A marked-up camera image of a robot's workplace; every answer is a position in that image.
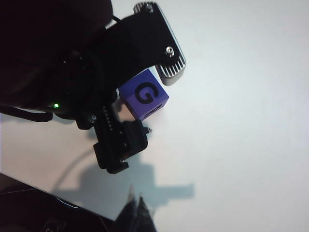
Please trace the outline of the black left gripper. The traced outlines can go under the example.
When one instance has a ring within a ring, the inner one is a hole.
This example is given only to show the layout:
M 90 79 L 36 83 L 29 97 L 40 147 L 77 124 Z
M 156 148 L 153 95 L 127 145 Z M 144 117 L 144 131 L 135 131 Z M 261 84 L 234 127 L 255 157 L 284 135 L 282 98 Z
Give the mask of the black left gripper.
M 153 131 L 141 120 L 125 121 L 122 126 L 112 107 L 117 97 L 115 91 L 104 95 L 97 105 L 91 102 L 77 116 L 79 129 L 94 128 L 98 142 L 93 148 L 99 167 L 110 174 L 127 169 L 128 163 L 121 158 L 122 152 L 123 158 L 129 158 L 145 150 L 148 146 L 147 134 Z

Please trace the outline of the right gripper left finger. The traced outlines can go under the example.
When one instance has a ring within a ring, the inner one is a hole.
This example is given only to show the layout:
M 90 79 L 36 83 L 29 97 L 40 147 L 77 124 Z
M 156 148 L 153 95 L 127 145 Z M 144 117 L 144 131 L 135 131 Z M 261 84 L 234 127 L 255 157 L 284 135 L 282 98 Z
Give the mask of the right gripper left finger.
M 136 232 L 138 216 L 138 198 L 133 185 L 130 185 L 126 203 L 115 221 L 116 232 Z

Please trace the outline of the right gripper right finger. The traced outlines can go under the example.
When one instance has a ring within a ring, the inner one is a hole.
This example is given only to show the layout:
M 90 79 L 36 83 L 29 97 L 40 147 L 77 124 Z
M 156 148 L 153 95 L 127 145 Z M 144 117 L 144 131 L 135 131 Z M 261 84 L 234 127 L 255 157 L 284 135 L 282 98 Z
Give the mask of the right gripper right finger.
M 142 196 L 139 197 L 137 207 L 137 231 L 138 232 L 156 232 L 157 229 L 151 217 L 149 208 Z

